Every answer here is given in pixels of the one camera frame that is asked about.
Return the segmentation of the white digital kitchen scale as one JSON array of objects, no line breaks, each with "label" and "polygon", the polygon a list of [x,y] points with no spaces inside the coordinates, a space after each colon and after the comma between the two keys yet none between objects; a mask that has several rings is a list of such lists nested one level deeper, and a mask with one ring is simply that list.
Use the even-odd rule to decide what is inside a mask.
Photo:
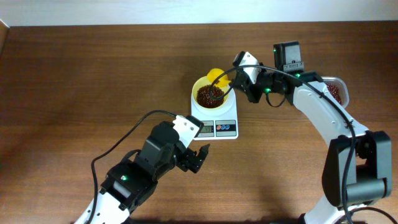
[{"label": "white digital kitchen scale", "polygon": [[239,136],[234,90],[228,93],[226,103],[215,110],[200,108],[193,102],[191,94],[191,115],[204,124],[201,132],[195,138],[197,141],[237,139]]}]

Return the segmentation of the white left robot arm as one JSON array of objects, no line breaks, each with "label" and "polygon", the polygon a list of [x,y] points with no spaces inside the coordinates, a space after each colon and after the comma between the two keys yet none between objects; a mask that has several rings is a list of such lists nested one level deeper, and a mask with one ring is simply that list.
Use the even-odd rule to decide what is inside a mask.
[{"label": "white left robot arm", "polygon": [[106,174],[77,223],[124,223],[155,191],[158,180],[175,167],[197,173],[209,145],[198,152],[188,146],[204,124],[192,116],[177,116],[152,129],[141,150],[128,152]]}]

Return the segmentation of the red adzuki beans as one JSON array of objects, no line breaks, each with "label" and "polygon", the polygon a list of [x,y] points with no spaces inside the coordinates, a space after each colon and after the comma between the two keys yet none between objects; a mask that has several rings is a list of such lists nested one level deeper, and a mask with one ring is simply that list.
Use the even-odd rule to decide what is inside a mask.
[{"label": "red adzuki beans", "polygon": [[[327,84],[327,89],[332,95],[332,97],[339,103],[342,104],[342,99],[340,96],[340,91],[336,85]],[[217,108],[224,103],[224,99],[215,100],[224,95],[224,91],[214,86],[212,90],[211,85],[205,85],[198,89],[197,91],[197,103],[205,108]]]}]

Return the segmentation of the clear plastic food container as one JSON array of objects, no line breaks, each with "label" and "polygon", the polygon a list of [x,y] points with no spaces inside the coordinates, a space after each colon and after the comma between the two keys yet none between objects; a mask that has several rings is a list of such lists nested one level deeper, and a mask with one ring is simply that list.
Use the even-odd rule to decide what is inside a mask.
[{"label": "clear plastic food container", "polygon": [[329,92],[334,99],[343,107],[346,108],[349,104],[349,93],[347,86],[343,80],[336,77],[322,77],[326,83]]}]

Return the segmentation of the yellow plastic measuring scoop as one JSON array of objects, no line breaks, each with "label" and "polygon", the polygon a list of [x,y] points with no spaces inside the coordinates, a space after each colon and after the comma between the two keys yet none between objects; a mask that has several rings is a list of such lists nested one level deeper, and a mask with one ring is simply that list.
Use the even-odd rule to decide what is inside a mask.
[{"label": "yellow plastic measuring scoop", "polygon": [[219,88],[223,88],[231,83],[231,80],[228,78],[227,75],[223,75],[222,77],[219,77],[223,73],[224,73],[224,71],[222,69],[213,68],[208,72],[206,77],[210,83],[215,82],[215,86],[217,86]]}]

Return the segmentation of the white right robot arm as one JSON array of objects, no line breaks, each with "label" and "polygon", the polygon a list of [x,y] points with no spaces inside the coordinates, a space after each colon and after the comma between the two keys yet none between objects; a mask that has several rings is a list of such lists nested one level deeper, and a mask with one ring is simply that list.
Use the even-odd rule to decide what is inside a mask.
[{"label": "white right robot arm", "polygon": [[355,212],[392,192],[392,143],[384,131],[370,131],[333,97],[315,71],[305,71],[298,42],[274,45],[273,68],[249,52],[233,61],[233,88],[251,103],[278,93],[301,111],[328,146],[322,174],[324,195],[299,223],[351,223]]}]

